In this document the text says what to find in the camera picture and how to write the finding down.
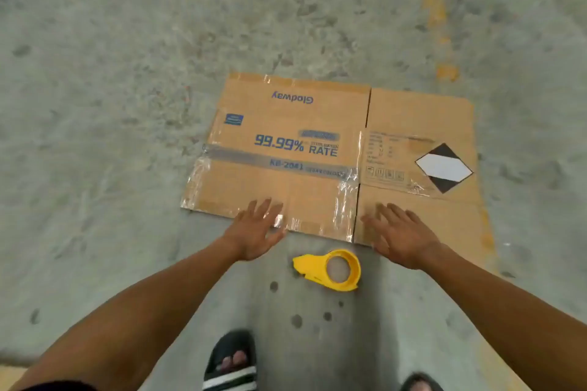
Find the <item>person's right hand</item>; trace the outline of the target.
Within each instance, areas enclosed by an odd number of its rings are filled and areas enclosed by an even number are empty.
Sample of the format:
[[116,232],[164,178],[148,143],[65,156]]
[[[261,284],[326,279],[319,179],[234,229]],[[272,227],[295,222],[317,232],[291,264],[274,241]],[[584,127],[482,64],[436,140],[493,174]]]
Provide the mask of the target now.
[[398,205],[396,207],[399,216],[396,225],[389,225],[386,219],[378,214],[376,207],[373,213],[360,217],[370,245],[372,247],[373,241],[377,239],[385,239],[390,247],[390,256],[383,257],[407,269],[422,270],[427,259],[441,253],[445,246],[424,222],[422,230],[411,228],[406,210]]

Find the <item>person's left hand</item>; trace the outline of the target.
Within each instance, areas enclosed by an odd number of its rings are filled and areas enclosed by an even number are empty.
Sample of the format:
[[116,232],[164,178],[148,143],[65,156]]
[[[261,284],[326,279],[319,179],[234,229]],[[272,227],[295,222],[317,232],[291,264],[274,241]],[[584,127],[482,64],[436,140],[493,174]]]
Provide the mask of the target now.
[[267,214],[267,221],[256,221],[256,209],[261,204],[253,200],[246,210],[246,224],[235,226],[234,220],[223,234],[223,239],[236,252],[239,261],[253,261],[266,254],[273,247],[265,246],[265,238],[271,232],[284,228],[276,227],[275,223],[283,210],[283,203],[273,202]]

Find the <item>person's left forearm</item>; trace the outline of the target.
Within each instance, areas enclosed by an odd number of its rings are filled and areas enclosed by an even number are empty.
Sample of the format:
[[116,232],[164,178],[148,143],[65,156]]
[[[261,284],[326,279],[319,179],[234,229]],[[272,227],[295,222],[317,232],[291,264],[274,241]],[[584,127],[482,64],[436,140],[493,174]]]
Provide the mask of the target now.
[[138,391],[241,255],[236,240],[222,237],[121,291],[68,329],[9,391]]

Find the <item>person's right forearm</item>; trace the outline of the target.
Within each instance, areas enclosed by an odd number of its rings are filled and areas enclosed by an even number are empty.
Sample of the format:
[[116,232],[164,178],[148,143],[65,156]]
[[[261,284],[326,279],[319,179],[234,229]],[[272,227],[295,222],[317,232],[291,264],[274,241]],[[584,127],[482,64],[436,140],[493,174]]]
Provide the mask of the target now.
[[587,391],[587,325],[444,244],[415,258],[532,391]]

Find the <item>yellow tape dispenser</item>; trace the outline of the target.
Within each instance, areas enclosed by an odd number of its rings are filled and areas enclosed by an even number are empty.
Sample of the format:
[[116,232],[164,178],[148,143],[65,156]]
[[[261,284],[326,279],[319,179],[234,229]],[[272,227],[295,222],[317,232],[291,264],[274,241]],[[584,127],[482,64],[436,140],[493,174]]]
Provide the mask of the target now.
[[[337,282],[328,274],[328,263],[334,258],[341,258],[349,266],[349,275],[344,281]],[[354,253],[345,249],[336,249],[325,255],[300,255],[292,259],[292,265],[306,280],[337,292],[355,291],[362,276],[359,259]]]

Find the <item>flattened brown cardboard box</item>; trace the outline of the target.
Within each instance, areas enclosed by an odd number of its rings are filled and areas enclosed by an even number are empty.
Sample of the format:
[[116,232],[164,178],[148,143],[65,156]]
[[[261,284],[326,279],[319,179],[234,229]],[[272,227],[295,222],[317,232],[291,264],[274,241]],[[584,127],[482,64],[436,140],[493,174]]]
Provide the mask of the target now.
[[234,218],[283,203],[277,227],[370,245],[376,203],[415,212],[486,267],[494,239],[463,98],[259,74],[227,77],[181,207]]

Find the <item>black white striped slipper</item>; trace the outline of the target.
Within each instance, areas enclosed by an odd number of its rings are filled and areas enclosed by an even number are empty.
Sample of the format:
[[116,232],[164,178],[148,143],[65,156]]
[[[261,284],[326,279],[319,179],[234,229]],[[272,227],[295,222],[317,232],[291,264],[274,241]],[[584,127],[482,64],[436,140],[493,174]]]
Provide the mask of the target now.
[[202,391],[259,391],[253,333],[235,329],[214,346],[204,372]]
[[430,375],[414,372],[401,384],[399,391],[444,391],[444,389]]

